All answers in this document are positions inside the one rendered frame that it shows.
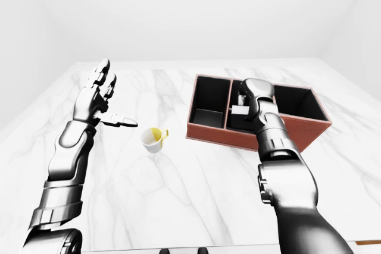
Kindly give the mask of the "red-brown desk caddy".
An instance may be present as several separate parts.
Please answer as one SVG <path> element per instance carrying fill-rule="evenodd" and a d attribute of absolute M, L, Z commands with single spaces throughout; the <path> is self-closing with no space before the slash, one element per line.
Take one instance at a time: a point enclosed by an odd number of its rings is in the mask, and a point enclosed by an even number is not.
<path fill-rule="evenodd" d="M 257 150 L 258 142 L 246 114 L 238 114 L 241 81 L 198 74 L 187 121 L 187 138 L 234 148 Z M 331 120 L 309 87 L 274 85 L 277 104 L 289 137 L 303 151 L 330 125 Z"/>

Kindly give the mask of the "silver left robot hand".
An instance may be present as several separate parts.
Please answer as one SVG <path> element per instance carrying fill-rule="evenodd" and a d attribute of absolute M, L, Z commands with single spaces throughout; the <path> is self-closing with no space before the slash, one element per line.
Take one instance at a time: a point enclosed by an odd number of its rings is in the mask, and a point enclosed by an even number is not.
<path fill-rule="evenodd" d="M 114 127 L 137 127 L 135 120 L 108 112 L 108 100 L 114 94 L 117 81 L 109 69 L 110 61 L 105 58 L 92 70 L 74 104 L 73 119 L 94 127 L 100 122 Z"/>

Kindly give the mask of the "small white grey book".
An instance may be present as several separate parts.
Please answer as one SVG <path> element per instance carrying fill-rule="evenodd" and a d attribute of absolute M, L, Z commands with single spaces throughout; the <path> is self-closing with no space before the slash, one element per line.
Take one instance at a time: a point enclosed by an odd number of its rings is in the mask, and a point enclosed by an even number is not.
<path fill-rule="evenodd" d="M 238 96 L 238 103 L 236 105 L 232 105 L 230 111 L 232 114 L 236 115 L 248 115 L 249 114 L 249 106 L 245 105 L 245 95 Z"/>

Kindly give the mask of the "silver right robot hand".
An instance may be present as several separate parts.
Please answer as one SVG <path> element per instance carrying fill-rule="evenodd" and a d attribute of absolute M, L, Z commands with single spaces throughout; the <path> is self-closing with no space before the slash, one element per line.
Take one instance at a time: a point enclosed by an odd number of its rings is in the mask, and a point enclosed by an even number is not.
<path fill-rule="evenodd" d="M 269 81 L 247 78 L 241 82 L 238 91 L 238 105 L 248 104 L 245 121 L 252 121 L 260 110 L 259 101 L 273 102 L 274 87 Z"/>

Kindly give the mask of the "white and yellow mug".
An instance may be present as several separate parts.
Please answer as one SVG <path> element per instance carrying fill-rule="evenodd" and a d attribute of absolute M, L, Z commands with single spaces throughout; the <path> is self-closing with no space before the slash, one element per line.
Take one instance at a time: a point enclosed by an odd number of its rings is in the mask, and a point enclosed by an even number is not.
<path fill-rule="evenodd" d="M 168 130 L 150 127 L 142 132 L 140 140 L 150 153 L 157 153 L 163 148 L 163 141 L 168 137 Z"/>

